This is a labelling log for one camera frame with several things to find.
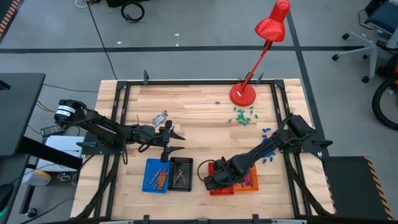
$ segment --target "bicycle tire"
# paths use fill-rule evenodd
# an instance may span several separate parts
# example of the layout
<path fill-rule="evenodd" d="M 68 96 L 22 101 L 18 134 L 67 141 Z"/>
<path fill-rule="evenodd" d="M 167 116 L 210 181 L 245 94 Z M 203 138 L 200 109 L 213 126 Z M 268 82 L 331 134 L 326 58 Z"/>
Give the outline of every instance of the bicycle tire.
<path fill-rule="evenodd" d="M 377 88 L 372 99 L 372 110 L 375 117 L 388 128 L 398 131 L 398 124 L 388 119 L 380 108 L 380 99 L 384 91 L 391 86 L 395 81 L 398 80 L 398 75 L 394 74 L 392 77 L 384 80 L 381 85 Z"/>

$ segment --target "chair wheel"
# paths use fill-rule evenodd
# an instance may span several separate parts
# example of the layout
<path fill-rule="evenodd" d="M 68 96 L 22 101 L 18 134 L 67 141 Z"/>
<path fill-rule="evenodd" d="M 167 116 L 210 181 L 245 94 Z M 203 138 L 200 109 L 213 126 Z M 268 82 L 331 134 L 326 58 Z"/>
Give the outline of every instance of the chair wheel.
<path fill-rule="evenodd" d="M 362 78 L 363 83 L 368 83 L 369 82 L 369 77 L 363 77 Z"/>
<path fill-rule="evenodd" d="M 331 59 L 332 59 L 332 60 L 337 60 L 338 58 L 339 58 L 338 55 L 334 55 Z"/>
<path fill-rule="evenodd" d="M 348 39 L 348 37 L 349 37 L 349 34 L 348 33 L 345 33 L 341 38 L 343 38 L 343 39 Z"/>

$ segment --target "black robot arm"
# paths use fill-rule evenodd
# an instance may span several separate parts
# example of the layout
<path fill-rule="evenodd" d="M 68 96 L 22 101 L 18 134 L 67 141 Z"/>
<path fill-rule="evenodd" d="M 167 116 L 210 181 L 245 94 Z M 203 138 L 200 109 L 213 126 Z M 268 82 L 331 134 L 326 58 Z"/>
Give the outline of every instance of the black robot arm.
<path fill-rule="evenodd" d="M 172 121 L 166 121 L 165 127 L 159 128 L 159 132 L 156 133 L 155 128 L 149 125 L 118 124 L 75 100 L 60 100 L 54 119 L 64 128 L 82 127 L 97 135 L 98 139 L 105 144 L 124 147 L 124 144 L 138 143 L 141 144 L 139 152 L 144 152 L 150 146 L 162 147 L 164 148 L 161 155 L 163 162 L 167 161 L 172 151 L 184 149 L 184 147 L 169 146 L 170 138 L 185 140 L 173 131 Z"/>
<path fill-rule="evenodd" d="M 290 145 L 300 147 L 301 143 L 316 131 L 311 128 L 300 115 L 292 115 L 283 120 L 280 128 L 267 141 L 262 142 L 247 153 L 236 155 L 228 161 L 224 157 L 214 164 L 215 172 L 204 178 L 207 190 L 229 187 L 243 182 L 244 176 L 254 163 L 277 147 Z"/>

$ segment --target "gray floor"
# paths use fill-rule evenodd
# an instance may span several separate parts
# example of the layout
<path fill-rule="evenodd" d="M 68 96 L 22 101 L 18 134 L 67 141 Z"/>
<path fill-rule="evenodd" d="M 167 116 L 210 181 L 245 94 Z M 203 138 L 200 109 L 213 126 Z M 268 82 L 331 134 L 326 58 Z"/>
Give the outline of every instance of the gray floor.
<path fill-rule="evenodd" d="M 0 49 L 100 48 L 88 9 L 76 8 L 73 2 L 25 0 Z M 273 3 L 271 0 L 150 0 L 142 3 L 146 16 L 137 24 L 127 24 L 118 9 L 108 8 L 106 1 L 92 6 L 92 10 L 106 47 L 262 45 L 262 39 L 253 30 L 257 22 L 267 16 Z M 349 30 L 373 36 L 371 31 L 358 25 L 356 15 L 368 0 L 349 3 L 291 0 L 291 3 L 301 46 L 358 45 L 341 39 Z M 275 45 L 293 46 L 290 29 L 286 22 L 285 25 L 285 41 Z M 368 74 L 368 61 L 361 57 L 342 57 L 334 62 L 330 57 L 335 53 L 303 52 L 325 136 L 335 142 L 330 154 L 372 158 L 391 211 L 397 218 L 398 177 L 394 170 L 398 169 L 395 162 L 398 133 L 379 124 L 371 111 L 371 97 L 381 79 L 361 83 L 362 76 Z M 248 72 L 259 54 L 259 51 L 124 52 L 110 53 L 109 57 L 120 79 L 141 78 L 143 69 L 151 78 L 236 78 Z M 0 72 L 44 72 L 45 83 L 77 90 L 97 90 L 100 80 L 113 79 L 104 53 L 0 54 Z M 264 78 L 301 78 L 294 51 L 268 52 L 257 73 L 261 72 Z M 96 94 L 45 86 L 39 99 L 55 108 L 61 98 L 79 99 L 93 108 Z M 33 128 L 52 124 L 51 113 L 35 109 L 30 121 Z M 75 135 L 76 130 L 71 129 L 69 134 Z M 29 129 L 26 136 L 41 141 L 41 137 Z M 44 187 L 35 193 L 32 204 L 39 211 L 45 211 L 73 197 L 74 191 L 73 186 Z M 19 195 L 16 204 L 21 200 Z M 71 207 L 72 203 L 67 202 L 36 223 L 64 220 Z M 10 223 L 26 220 L 17 214 L 18 209 L 13 209 Z"/>

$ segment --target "white cable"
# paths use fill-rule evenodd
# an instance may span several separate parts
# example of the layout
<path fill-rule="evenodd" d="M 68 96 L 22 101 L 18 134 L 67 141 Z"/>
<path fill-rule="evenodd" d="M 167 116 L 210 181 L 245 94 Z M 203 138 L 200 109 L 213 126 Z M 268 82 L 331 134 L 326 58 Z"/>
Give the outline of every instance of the white cable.
<path fill-rule="evenodd" d="M 82 2 L 85 2 L 85 3 L 86 3 L 85 6 L 79 6 L 79 5 L 77 4 L 77 1 L 79 1 L 79 0 L 75 0 L 75 6 L 76 6 L 76 7 L 80 8 L 80 9 L 84 9 L 85 7 L 87 7 L 87 2 L 86 2 L 85 0 L 81 0 Z"/>

